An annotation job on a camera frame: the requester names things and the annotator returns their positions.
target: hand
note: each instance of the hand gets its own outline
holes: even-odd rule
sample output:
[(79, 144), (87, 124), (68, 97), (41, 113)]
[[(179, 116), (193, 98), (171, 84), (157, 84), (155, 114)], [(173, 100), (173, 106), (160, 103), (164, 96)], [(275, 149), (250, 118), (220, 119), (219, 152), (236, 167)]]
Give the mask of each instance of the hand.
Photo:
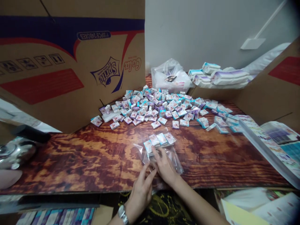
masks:
[(136, 219), (142, 214), (152, 197), (152, 181), (156, 175), (156, 169), (146, 178), (146, 170), (149, 163), (145, 164), (140, 172), (139, 177), (133, 183), (132, 192), (125, 205), (125, 212), (130, 224), (133, 224)]
[(158, 154), (155, 147), (152, 146), (152, 151), (156, 159), (157, 165), (153, 167), (157, 170), (161, 178), (171, 187), (174, 187), (174, 184), (180, 175), (176, 172), (170, 158), (167, 156), (166, 151), (163, 148), (158, 148), (162, 153), (162, 157)]

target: clear plastic bag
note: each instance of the clear plastic bag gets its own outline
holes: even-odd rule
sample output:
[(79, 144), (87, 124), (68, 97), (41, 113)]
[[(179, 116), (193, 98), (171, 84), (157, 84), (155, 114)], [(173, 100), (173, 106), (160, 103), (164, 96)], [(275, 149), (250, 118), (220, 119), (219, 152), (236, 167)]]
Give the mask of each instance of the clear plastic bag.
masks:
[[(152, 85), (155, 89), (168, 89), (170, 93), (187, 92), (195, 87), (183, 67), (175, 59), (169, 59), (158, 67), (151, 68)], [(165, 81), (168, 76), (176, 76), (172, 82)]]
[[(164, 136), (171, 134), (169, 132), (168, 128), (164, 128), (162, 131), (153, 132), (151, 135), (159, 135), (161, 133), (163, 133)], [(138, 154), (139, 154), (140, 159), (143, 164), (147, 164), (149, 162), (150, 162), (150, 164), (156, 163), (153, 152), (147, 152), (146, 147), (144, 145), (145, 142), (150, 140), (149, 136), (141, 139), (137, 144), (134, 144), (134, 146), (138, 149)], [(169, 142), (166, 144), (163, 144), (163, 145), (160, 144), (159, 146), (155, 146), (155, 148), (157, 149), (158, 147), (162, 147), (166, 151), (166, 154), (169, 157), (169, 159), (171, 160), (171, 162), (173, 163), (173, 166), (176, 169), (177, 173), (182, 174), (184, 172), (184, 170), (181, 166), (180, 160), (179, 160), (178, 155), (174, 148), (174, 146), (176, 146), (176, 142), (177, 142), (177, 140), (171, 144)]]

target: blue stripe on cardboard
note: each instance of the blue stripe on cardboard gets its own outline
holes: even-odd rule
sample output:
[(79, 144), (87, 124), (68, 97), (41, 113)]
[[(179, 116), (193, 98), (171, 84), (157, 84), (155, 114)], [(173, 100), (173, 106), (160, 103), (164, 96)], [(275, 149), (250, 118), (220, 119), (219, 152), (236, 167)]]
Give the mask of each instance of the blue stripe on cardboard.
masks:
[(0, 16), (0, 38), (37, 38), (54, 43), (72, 56), (76, 40), (109, 38), (110, 32), (144, 30), (143, 19)]

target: tabletop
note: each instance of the tabletop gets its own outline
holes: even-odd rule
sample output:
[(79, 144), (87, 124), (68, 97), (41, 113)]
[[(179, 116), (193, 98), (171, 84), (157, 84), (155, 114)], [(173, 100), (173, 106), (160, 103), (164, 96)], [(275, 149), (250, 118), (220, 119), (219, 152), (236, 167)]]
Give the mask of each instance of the tabletop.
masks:
[[(148, 86), (151, 77), (146, 77)], [(230, 102), (222, 104), (243, 114)], [(205, 115), (213, 123), (214, 114)], [(178, 140), (175, 150), (184, 173), (183, 179), (192, 188), (289, 187), (290, 184), (270, 165), (242, 133), (207, 132), (196, 120), (189, 127), (172, 129)], [(142, 168), (137, 148), (133, 145), (154, 133), (151, 122), (136, 127), (120, 122), (100, 127), (89, 124), (73, 134), (53, 134), (48, 143), (24, 166), (22, 177), (0, 194), (45, 194), (69, 192), (123, 192), (132, 189)]]

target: cardboard box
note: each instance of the cardboard box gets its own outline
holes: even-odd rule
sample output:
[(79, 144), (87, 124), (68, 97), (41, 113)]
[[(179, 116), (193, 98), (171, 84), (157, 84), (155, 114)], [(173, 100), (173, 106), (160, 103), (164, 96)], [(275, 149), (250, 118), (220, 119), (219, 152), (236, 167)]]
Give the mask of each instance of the cardboard box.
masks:
[(3, 0), (0, 98), (71, 133), (145, 85), (145, 1)]
[(195, 88), (190, 88), (188, 95), (192, 96), (194, 99), (201, 97), (204, 99), (214, 99), (214, 100), (232, 100), (241, 92), (242, 89), (216, 89), (216, 88), (202, 88), (196, 86)]
[(300, 131), (299, 49), (300, 37), (233, 99), (259, 125), (276, 120)]

